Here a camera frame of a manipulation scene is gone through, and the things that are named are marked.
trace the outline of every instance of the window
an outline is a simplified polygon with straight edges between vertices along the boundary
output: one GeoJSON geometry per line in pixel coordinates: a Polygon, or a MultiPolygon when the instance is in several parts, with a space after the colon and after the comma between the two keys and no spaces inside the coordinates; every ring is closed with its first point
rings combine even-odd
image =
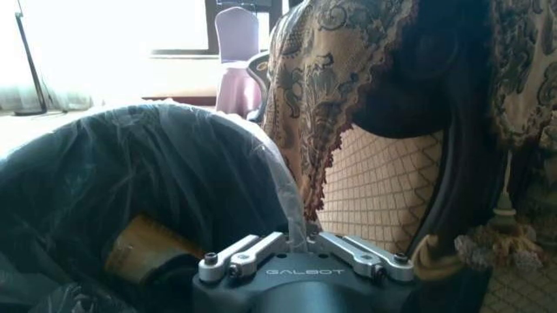
{"type": "Polygon", "coordinates": [[[154,55],[216,55],[215,16],[229,7],[255,12],[259,20],[259,47],[268,48],[268,33],[281,10],[281,0],[157,0],[149,1],[149,16],[162,17],[149,22],[145,41],[154,55]]]}

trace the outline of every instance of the chair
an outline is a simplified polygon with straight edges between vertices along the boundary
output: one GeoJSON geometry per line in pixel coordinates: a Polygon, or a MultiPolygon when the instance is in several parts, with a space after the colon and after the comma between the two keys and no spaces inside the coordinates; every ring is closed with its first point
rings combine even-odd
{"type": "Polygon", "coordinates": [[[256,54],[248,61],[247,74],[255,79],[260,90],[260,105],[247,115],[247,120],[256,124],[263,122],[264,109],[267,107],[268,94],[268,51],[256,54]]]}
{"type": "Polygon", "coordinates": [[[233,7],[215,18],[223,76],[216,110],[245,117],[260,103],[256,82],[247,73],[247,60],[259,52],[259,22],[253,13],[233,7]]]}

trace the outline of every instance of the beige tiled wall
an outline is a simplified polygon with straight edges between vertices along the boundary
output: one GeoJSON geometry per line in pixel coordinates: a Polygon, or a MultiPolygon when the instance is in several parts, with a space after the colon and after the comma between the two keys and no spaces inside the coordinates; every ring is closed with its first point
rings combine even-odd
{"type": "Polygon", "coordinates": [[[392,140],[355,126],[341,134],[317,214],[324,230],[406,250],[435,186],[440,140],[440,133],[392,140]]]}

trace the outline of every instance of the grid pattern wall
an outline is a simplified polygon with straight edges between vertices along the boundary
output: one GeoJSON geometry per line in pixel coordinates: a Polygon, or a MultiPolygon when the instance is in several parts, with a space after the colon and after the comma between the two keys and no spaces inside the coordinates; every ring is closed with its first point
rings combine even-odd
{"type": "Polygon", "coordinates": [[[557,256],[536,272],[495,270],[480,313],[557,312],[557,256]]]}
{"type": "Polygon", "coordinates": [[[440,148],[442,133],[394,140],[347,130],[325,170],[323,229],[404,251],[431,198],[440,148]]]}

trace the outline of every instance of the tassel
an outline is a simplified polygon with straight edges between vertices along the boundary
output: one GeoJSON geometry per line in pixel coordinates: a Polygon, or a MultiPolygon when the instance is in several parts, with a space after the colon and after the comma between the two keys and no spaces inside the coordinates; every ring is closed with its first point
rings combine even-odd
{"type": "Polygon", "coordinates": [[[472,269],[512,267],[531,271],[542,267],[543,251],[534,243],[535,232],[515,220],[515,209],[506,186],[510,177],[510,153],[506,164],[504,187],[494,216],[486,226],[479,226],[455,238],[454,245],[460,261],[472,269]]]}

